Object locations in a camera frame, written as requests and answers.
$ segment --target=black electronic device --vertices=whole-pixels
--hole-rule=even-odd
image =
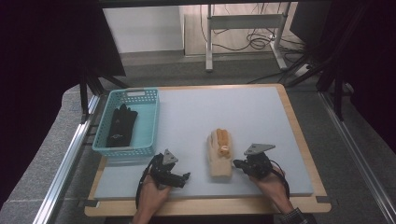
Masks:
[[[184,175],[172,174],[171,171],[174,168],[176,162],[178,162],[178,158],[176,158],[168,149],[166,149],[163,154],[159,153],[151,159],[148,167],[143,172],[139,181],[139,186],[137,187],[135,198],[136,208],[139,205],[139,196],[143,186],[143,181],[148,174],[150,174],[154,179],[157,188],[160,188],[164,185],[175,188],[184,187],[191,173],[186,173]]]
[[[282,181],[283,186],[285,186],[286,196],[289,198],[290,188],[285,174],[280,167],[281,174],[276,171],[272,165],[272,161],[264,153],[264,151],[274,147],[274,145],[252,144],[244,153],[247,159],[243,161],[234,160],[233,164],[236,168],[242,169],[245,174],[257,179],[263,179],[271,173],[276,175]]]
[[[111,126],[108,132],[107,147],[128,147],[131,143],[134,122],[137,112],[122,104],[116,108],[111,118]]]

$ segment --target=black object in basket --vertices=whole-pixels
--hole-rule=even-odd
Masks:
[[[107,138],[110,133],[113,113],[115,109],[120,109],[122,104],[138,113],[134,122],[134,132],[132,133],[131,141],[127,147],[107,147]],[[154,156],[160,114],[159,106],[159,91],[156,88],[111,91],[93,140],[92,149],[108,158]]]
[[[120,109],[116,108],[111,119],[106,146],[128,147],[131,143],[136,117],[137,112],[128,108],[126,104],[122,104]]]

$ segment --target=table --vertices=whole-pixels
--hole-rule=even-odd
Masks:
[[[290,122],[298,148],[304,160],[305,167],[312,181],[314,193],[310,196],[291,197],[294,206],[299,207],[305,213],[329,212],[332,208],[327,199],[327,193],[323,188],[318,170],[313,162],[309,148],[304,140],[303,133],[294,115],[290,100],[282,85],[230,85],[230,86],[195,86],[195,87],[160,87],[160,90],[188,90],[188,89],[236,89],[236,88],[263,88],[276,87],[285,112]],[[135,213],[134,201],[100,201],[94,200],[93,196],[102,172],[106,166],[106,158],[102,158],[96,177],[92,184],[89,200],[93,206],[85,207],[85,214],[89,217],[130,217]],[[156,214],[157,216],[191,216],[191,215],[246,215],[246,214],[274,214],[276,209],[269,201],[262,197],[248,198],[211,198],[211,199],[170,199]]]
[[[299,2],[318,2],[321,0],[302,0]],[[281,0],[265,0],[262,3],[280,3]],[[99,0],[93,2],[90,0],[81,0],[76,2],[66,2],[71,5],[85,4],[97,5],[104,8],[112,7],[160,7],[160,6],[187,6],[187,5],[214,5],[214,4],[244,4],[257,3],[254,0]]]
[[[207,6],[207,43],[206,43],[206,71],[213,70],[213,46],[212,30],[221,29],[265,29],[277,28],[276,36],[269,44],[274,53],[280,70],[287,70],[283,56],[279,51],[279,41],[285,28],[286,19],[291,2],[287,3],[286,9],[280,14],[272,15],[238,15],[238,16],[212,16],[211,5]]]

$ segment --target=wooden board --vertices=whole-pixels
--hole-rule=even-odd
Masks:
[[[326,192],[321,184],[315,164],[307,148],[304,136],[301,133],[298,122],[292,111],[290,101],[281,85],[248,85],[248,86],[211,86],[211,87],[176,87],[161,88],[161,90],[189,90],[189,89],[239,89],[239,88],[258,88],[276,87],[280,100],[286,111],[289,123],[294,133],[298,148],[301,152],[308,175],[311,179],[313,194],[305,197],[292,197],[291,201],[295,206],[299,206],[304,212],[327,212],[331,206],[329,203],[317,203],[316,196],[326,196]],[[101,162],[95,183],[92,186],[90,199],[93,199],[96,192],[97,183],[106,165],[105,160]],[[88,216],[131,216],[134,214],[134,201],[101,201],[97,207],[86,207]],[[276,210],[262,197],[244,198],[222,198],[222,199],[176,199],[171,200],[159,211],[158,215],[215,215],[215,214],[265,214],[274,213]]]
[[[217,128],[231,134],[234,158],[238,160],[246,158],[244,152],[253,143],[275,145],[265,153],[288,173],[290,194],[307,196],[313,193],[276,87],[159,91],[159,100],[157,153],[168,148],[179,158],[172,173],[191,172],[188,184],[183,189],[173,189],[171,197],[261,195],[248,177],[235,167],[231,177],[210,176],[207,137]],[[95,199],[133,199],[148,164],[148,160],[107,161]]]

